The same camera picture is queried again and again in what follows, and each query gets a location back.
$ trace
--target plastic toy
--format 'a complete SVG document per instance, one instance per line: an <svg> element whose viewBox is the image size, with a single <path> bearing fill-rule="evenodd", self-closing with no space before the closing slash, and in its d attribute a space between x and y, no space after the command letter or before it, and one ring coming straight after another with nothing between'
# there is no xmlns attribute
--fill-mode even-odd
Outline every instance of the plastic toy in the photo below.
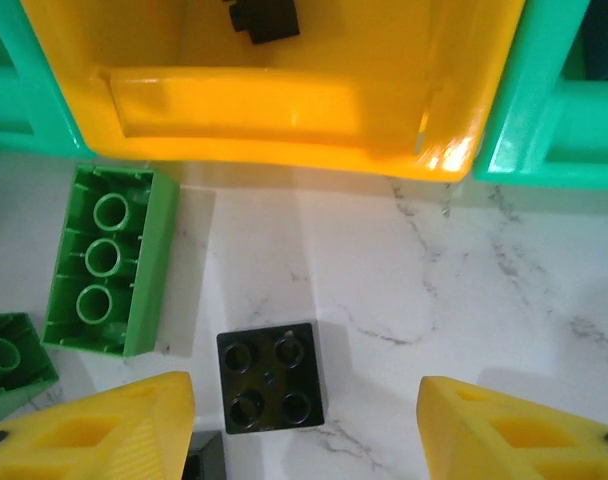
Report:
<svg viewBox="0 0 608 480"><path fill-rule="evenodd" d="M124 357L153 349L178 195L159 172L78 166L44 344Z"/></svg>
<svg viewBox="0 0 608 480"><path fill-rule="evenodd" d="M220 432L194 432L182 480L226 480L224 443Z"/></svg>
<svg viewBox="0 0 608 480"><path fill-rule="evenodd" d="M255 44L300 34L293 0L237 0L229 15L235 31L247 30Z"/></svg>
<svg viewBox="0 0 608 480"><path fill-rule="evenodd" d="M261 46L214 0L22 4L99 154L446 182L470 169L523 1L301 1L302 34Z"/></svg>
<svg viewBox="0 0 608 480"><path fill-rule="evenodd" d="M19 0L0 1L0 149L93 155Z"/></svg>
<svg viewBox="0 0 608 480"><path fill-rule="evenodd" d="M324 423L310 323L217 336L227 433Z"/></svg>
<svg viewBox="0 0 608 480"><path fill-rule="evenodd" d="M608 425L445 377L420 385L432 480L608 479Z"/></svg>
<svg viewBox="0 0 608 480"><path fill-rule="evenodd" d="M582 22L588 80L608 80L608 0L592 0Z"/></svg>
<svg viewBox="0 0 608 480"><path fill-rule="evenodd" d="M180 478L193 427L187 373L0 423L0 479Z"/></svg>
<svg viewBox="0 0 608 480"><path fill-rule="evenodd" d="M57 379L28 316L0 314L0 420Z"/></svg>
<svg viewBox="0 0 608 480"><path fill-rule="evenodd" d="M528 0L474 166L478 180L608 188L608 82L585 80L589 0Z"/></svg>

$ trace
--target green brick underside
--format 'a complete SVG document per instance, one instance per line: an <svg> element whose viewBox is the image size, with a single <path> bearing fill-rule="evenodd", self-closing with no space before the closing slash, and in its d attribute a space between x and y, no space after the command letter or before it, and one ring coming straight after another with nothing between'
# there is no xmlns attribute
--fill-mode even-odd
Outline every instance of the green brick underside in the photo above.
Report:
<svg viewBox="0 0 608 480"><path fill-rule="evenodd" d="M25 313L0 314L0 338L20 351L19 367L0 380L0 420L28 403L58 380L51 363Z"/></svg>
<svg viewBox="0 0 608 480"><path fill-rule="evenodd" d="M93 207L98 194L105 193L120 193L129 199L148 196L141 235L107 234L96 227ZM51 287L42 341L45 345L118 357L153 350L178 198L179 186L160 172L92 165L77 167ZM82 237L85 240L80 241L88 244L98 238L111 238L139 250L134 279L93 277L84 265L83 256L71 255L73 244ZM75 310L77 296L91 284L132 291L125 336L109 336L106 327L86 325L79 319Z"/></svg>

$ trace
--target black toy block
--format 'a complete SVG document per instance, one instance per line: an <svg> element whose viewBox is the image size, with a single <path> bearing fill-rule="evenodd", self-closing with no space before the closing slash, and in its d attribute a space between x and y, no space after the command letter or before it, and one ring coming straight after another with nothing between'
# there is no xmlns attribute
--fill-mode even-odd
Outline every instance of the black toy block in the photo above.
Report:
<svg viewBox="0 0 608 480"><path fill-rule="evenodd" d="M311 323L217 336L226 432L324 424Z"/></svg>
<svg viewBox="0 0 608 480"><path fill-rule="evenodd" d="M608 80L608 0L591 0L582 22L587 80Z"/></svg>
<svg viewBox="0 0 608 480"><path fill-rule="evenodd" d="M237 0L229 15L235 31L247 30L254 44L300 34L293 0Z"/></svg>
<svg viewBox="0 0 608 480"><path fill-rule="evenodd" d="M193 432L182 480L226 480L221 432Z"/></svg>

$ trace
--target black square brick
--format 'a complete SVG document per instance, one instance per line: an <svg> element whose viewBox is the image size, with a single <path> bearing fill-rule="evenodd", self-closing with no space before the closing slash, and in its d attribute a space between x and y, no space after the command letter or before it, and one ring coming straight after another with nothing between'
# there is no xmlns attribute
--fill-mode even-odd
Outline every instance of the black square brick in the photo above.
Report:
<svg viewBox="0 0 608 480"><path fill-rule="evenodd" d="M217 350L227 433L324 423L311 323L220 333Z"/></svg>

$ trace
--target small black block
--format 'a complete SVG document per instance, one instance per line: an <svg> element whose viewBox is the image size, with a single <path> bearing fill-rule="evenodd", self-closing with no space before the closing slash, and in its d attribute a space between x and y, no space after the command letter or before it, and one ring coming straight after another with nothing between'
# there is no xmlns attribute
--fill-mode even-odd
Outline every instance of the small black block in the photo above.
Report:
<svg viewBox="0 0 608 480"><path fill-rule="evenodd" d="M235 31L248 30L255 44L300 33L293 0L237 0L229 14Z"/></svg>
<svg viewBox="0 0 608 480"><path fill-rule="evenodd" d="M311 323L217 336L226 432L324 423Z"/></svg>
<svg viewBox="0 0 608 480"><path fill-rule="evenodd" d="M220 432L193 432L182 480L226 480Z"/></svg>

